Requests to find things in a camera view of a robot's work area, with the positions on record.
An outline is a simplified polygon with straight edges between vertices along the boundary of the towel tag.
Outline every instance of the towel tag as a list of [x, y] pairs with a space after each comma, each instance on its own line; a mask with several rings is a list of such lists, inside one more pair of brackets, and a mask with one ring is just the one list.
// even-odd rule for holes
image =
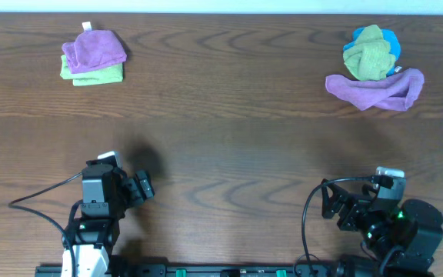
[[90, 22], [83, 22], [82, 26], [83, 26], [83, 31], [85, 32], [89, 32], [92, 30], [92, 24]]

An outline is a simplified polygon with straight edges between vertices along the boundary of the purple towel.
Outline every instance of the purple towel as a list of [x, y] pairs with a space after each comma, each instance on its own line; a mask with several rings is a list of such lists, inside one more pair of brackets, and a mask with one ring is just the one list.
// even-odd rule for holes
[[350, 81], [341, 75], [330, 75], [326, 77], [326, 89], [362, 111], [375, 106], [404, 112], [413, 106], [424, 82], [423, 74], [410, 68], [381, 81]]
[[81, 33], [75, 42], [62, 45], [72, 74], [85, 73], [125, 62], [126, 53], [112, 31]]

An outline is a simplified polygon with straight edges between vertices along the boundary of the folded towel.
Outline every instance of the folded towel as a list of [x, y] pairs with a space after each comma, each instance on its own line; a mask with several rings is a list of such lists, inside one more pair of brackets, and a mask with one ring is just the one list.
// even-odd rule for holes
[[121, 42], [109, 30], [81, 33], [75, 42], [62, 45], [71, 73], [85, 73], [117, 65], [126, 60]]
[[122, 63], [95, 70], [93, 72], [72, 74], [69, 71], [68, 63], [66, 61], [66, 55], [62, 55], [61, 60], [61, 77], [64, 80], [72, 79], [74, 86], [100, 85], [112, 82], [122, 82]]
[[424, 82], [423, 74], [410, 68], [377, 82], [351, 81], [341, 75], [330, 75], [326, 77], [326, 89], [362, 111], [375, 106], [404, 112], [413, 106]]
[[356, 79], [378, 81], [394, 66], [396, 57], [390, 51], [391, 45], [384, 40], [381, 29], [370, 25], [363, 29], [355, 45], [343, 52], [343, 59]]

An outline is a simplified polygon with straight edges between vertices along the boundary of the cloth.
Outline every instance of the cloth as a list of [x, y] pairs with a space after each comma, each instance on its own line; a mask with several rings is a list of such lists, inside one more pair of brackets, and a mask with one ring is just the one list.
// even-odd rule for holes
[[[351, 47], [355, 46], [355, 40], [358, 38], [358, 36], [363, 32], [365, 27], [361, 27], [356, 29], [353, 32], [353, 42], [348, 43], [347, 45], [343, 46], [343, 51], [346, 51], [350, 49]], [[399, 56], [401, 55], [401, 45], [399, 44], [399, 40], [396, 37], [396, 34], [387, 29], [382, 29], [382, 35], [384, 36], [384, 40], [389, 42], [389, 45], [391, 46], [391, 51], [389, 51], [389, 54], [393, 54], [396, 57], [396, 61], [399, 59]], [[394, 74], [395, 67], [392, 66], [389, 72], [386, 74], [387, 76]]]
[[360, 81], [382, 80], [394, 67], [396, 57], [389, 54], [391, 45], [384, 40], [377, 25], [365, 27], [355, 45], [343, 52], [345, 65]]
[[326, 77], [326, 89], [362, 111], [375, 106], [404, 112], [413, 106], [424, 82], [423, 73], [410, 68], [377, 82], [351, 81], [341, 75], [330, 75]]
[[61, 77], [64, 80], [72, 79], [74, 86], [100, 85], [112, 82], [122, 82], [122, 63], [95, 70], [93, 72], [72, 74], [69, 71], [68, 63], [66, 61], [66, 55], [62, 55], [61, 60]]
[[121, 42], [108, 30], [83, 32], [75, 42], [63, 44], [62, 51], [73, 74], [117, 65], [127, 57]]

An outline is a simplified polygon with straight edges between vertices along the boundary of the blue towel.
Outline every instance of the blue towel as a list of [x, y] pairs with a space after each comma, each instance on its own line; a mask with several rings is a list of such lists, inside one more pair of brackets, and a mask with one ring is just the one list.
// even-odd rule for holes
[[[347, 45], [343, 46], [343, 51], [350, 49], [351, 47], [355, 46], [355, 40], [357, 40], [357, 37], [361, 34], [365, 27], [361, 27], [356, 29], [353, 32], [353, 42], [348, 43]], [[401, 54], [401, 46], [399, 45], [398, 38], [396, 37], [396, 34], [387, 29], [382, 29], [382, 35], [384, 36], [384, 40], [389, 42], [391, 45], [391, 51], [389, 53], [393, 54], [396, 57], [396, 61], [399, 59], [399, 55]], [[394, 66], [392, 66], [391, 70], [389, 70], [387, 76], [394, 74]]]

